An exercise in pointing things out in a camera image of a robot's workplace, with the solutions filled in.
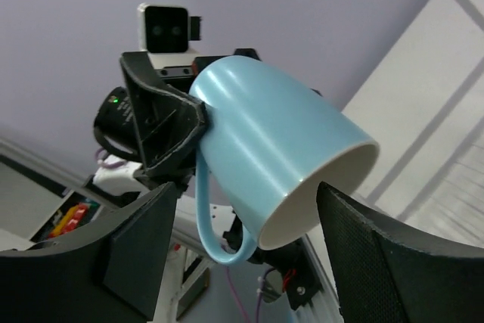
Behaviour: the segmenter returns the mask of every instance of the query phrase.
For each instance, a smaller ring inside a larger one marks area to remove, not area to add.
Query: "mug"
[[[379,147],[320,95],[286,73],[244,56],[221,58],[194,80],[209,127],[197,149],[195,199],[200,240],[231,265],[283,247],[319,223],[321,182],[351,194],[371,171]],[[236,253],[211,226],[212,173],[243,224]]]

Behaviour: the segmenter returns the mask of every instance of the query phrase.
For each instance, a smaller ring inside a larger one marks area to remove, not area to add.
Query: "gray wall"
[[[92,172],[92,120],[137,48],[141,2],[188,7],[204,19],[201,51],[252,46],[342,107],[426,1],[1,0],[0,136]]]

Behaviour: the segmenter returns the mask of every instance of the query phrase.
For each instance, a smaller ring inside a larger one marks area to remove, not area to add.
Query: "yellow object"
[[[62,229],[70,221],[70,219],[72,219],[72,217],[74,216],[74,213],[76,213],[78,208],[79,208],[79,205],[69,208],[69,210],[64,215],[62,220],[59,221],[59,224],[55,226],[54,230],[52,230],[52,232],[49,234],[50,238],[56,238],[61,234]]]

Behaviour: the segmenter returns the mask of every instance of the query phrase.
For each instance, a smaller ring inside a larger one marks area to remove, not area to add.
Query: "mug handle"
[[[197,229],[203,247],[213,261],[226,266],[247,261],[256,251],[257,243],[242,225],[242,245],[236,253],[227,253],[220,246],[212,229],[209,203],[209,167],[200,149],[197,150],[195,167],[195,200],[197,201]]]

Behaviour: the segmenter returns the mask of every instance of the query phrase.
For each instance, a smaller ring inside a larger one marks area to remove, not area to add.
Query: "camera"
[[[185,53],[189,49],[190,17],[182,7],[141,4],[140,48],[151,54]]]

